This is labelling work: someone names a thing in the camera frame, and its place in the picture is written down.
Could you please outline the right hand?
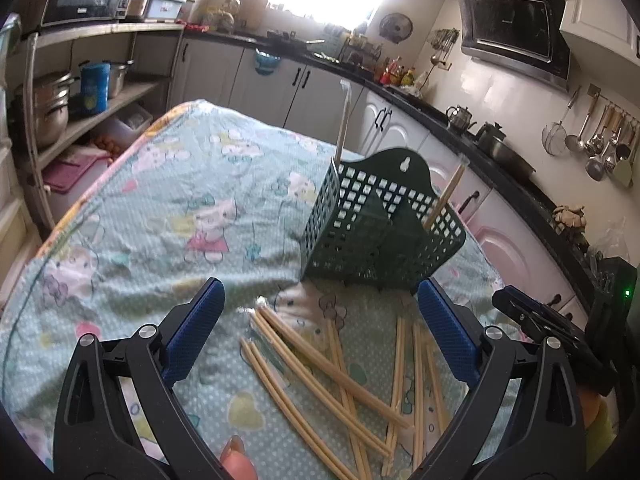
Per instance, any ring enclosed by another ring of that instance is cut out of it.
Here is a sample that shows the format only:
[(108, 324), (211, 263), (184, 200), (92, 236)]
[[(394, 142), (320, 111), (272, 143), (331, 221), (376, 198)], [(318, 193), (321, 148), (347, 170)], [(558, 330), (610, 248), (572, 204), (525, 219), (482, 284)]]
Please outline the right hand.
[(586, 430), (587, 468), (590, 469), (611, 446), (615, 434), (604, 397), (585, 387), (578, 388), (578, 396)]

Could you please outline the left hand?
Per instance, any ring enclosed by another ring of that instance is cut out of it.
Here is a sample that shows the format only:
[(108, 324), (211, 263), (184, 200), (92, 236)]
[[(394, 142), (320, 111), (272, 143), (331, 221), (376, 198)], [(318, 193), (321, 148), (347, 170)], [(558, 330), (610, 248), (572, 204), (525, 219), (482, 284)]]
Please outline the left hand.
[(240, 451), (230, 450), (220, 459), (233, 480), (257, 480), (257, 472), (250, 460)]

